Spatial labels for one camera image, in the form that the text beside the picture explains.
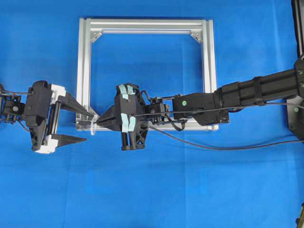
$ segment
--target aluminum frame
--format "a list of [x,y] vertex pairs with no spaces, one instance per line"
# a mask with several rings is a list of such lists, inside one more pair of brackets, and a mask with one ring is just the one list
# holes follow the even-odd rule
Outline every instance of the aluminum frame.
[[[90,113],[97,114],[90,107],[91,47],[103,34],[189,34],[201,44],[202,54],[202,91],[212,93],[217,89],[214,35],[212,20],[179,19],[91,19],[79,21],[77,101]],[[81,126],[79,121],[88,117],[76,114],[76,129],[90,131],[90,126]],[[158,129],[174,130],[167,125]],[[201,126],[193,118],[186,123],[185,130],[217,130],[218,125]],[[97,126],[97,131],[108,130]]]

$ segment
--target blue cloth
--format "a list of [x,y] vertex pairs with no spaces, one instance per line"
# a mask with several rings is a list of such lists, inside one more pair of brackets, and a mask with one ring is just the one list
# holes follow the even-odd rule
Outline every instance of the blue cloth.
[[[34,81],[76,95],[80,17],[214,20],[218,86],[290,69],[297,59],[285,0],[2,1],[0,82]],[[190,36],[104,35],[92,49],[92,107],[101,114],[115,86],[151,96],[201,91],[201,57]],[[122,152],[117,132],[77,132],[62,111],[59,133],[87,137],[54,154],[31,152],[18,124],[0,124],[0,227],[294,227],[304,202],[302,144],[206,151],[149,132],[145,150]],[[241,146],[295,139],[285,107],[246,109],[217,132],[172,132],[195,143]]]

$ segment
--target gripper jaw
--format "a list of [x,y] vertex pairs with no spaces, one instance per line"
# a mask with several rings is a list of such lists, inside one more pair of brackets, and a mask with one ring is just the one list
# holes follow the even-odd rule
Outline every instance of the gripper jaw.
[[30,130],[33,151],[52,153],[57,147],[86,140],[57,134],[60,109],[91,116],[64,87],[38,81],[28,89],[28,93],[24,118]]

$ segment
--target screw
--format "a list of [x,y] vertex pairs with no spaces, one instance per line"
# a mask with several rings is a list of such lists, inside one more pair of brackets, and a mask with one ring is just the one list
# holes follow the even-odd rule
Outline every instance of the screw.
[[17,106],[14,106],[14,107],[13,107],[13,111],[14,111],[14,112],[17,112],[18,110],[19,110],[19,109],[18,109]]

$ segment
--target clear plastic object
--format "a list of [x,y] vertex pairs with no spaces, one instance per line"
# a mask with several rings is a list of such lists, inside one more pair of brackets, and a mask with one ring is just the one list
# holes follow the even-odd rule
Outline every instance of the clear plastic object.
[[95,122],[97,121],[97,119],[98,119],[98,115],[95,114],[93,119],[91,120],[91,135],[95,135],[96,125],[97,125]]

